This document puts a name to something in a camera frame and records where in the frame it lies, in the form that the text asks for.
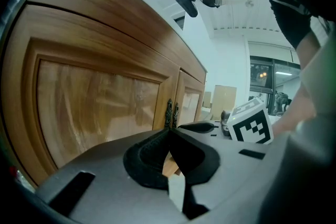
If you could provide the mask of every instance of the wooden cabinet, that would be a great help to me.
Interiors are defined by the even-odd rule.
[[[201,112],[204,84],[180,71],[175,103],[179,107],[177,126],[198,121]]]
[[[35,186],[95,145],[163,128],[169,99],[197,119],[204,68],[147,4],[120,1],[27,0],[8,34],[4,139]]]
[[[3,65],[9,137],[39,184],[99,143],[162,128],[178,75],[179,66],[115,29],[28,5]]]

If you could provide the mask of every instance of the cabinet handle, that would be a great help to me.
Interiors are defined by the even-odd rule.
[[[175,104],[175,110],[173,115],[173,128],[177,128],[177,117],[178,117],[178,111],[179,111],[179,103]]]
[[[165,123],[164,123],[165,128],[170,127],[170,122],[172,120],[172,114],[173,114],[173,101],[172,101],[172,99],[169,99],[168,103],[167,103],[166,120],[165,120]]]

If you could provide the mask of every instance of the white cube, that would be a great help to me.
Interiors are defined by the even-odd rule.
[[[259,98],[233,108],[227,126],[232,140],[269,144],[274,139],[266,106]]]

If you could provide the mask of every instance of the black and white pattern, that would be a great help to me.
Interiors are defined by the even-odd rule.
[[[258,99],[253,98],[249,102],[247,102],[247,103],[245,103],[245,104],[243,104],[241,106],[238,106],[238,107],[234,108],[231,116],[235,116],[235,115],[237,115],[239,113],[242,113],[242,112],[244,112],[246,110],[252,109],[252,108],[254,108],[257,105],[260,105],[260,102],[258,101]]]
[[[265,144],[271,140],[269,126],[263,110],[233,125],[238,141]]]

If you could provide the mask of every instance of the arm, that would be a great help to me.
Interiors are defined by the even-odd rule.
[[[313,32],[309,32],[297,47],[297,54],[300,60],[301,69],[309,63],[311,58],[318,51],[320,44]],[[282,115],[281,119],[273,124],[274,136],[294,130],[296,125],[302,121],[315,116],[315,109],[310,97],[301,84],[294,96],[290,106]]]
[[[310,16],[301,15],[295,10],[272,0],[270,2],[282,33],[296,48],[301,69],[304,69],[320,48],[315,34],[310,29]],[[313,103],[301,84],[286,112],[272,126],[274,136],[284,131],[294,130],[300,121],[312,118],[314,115]]]

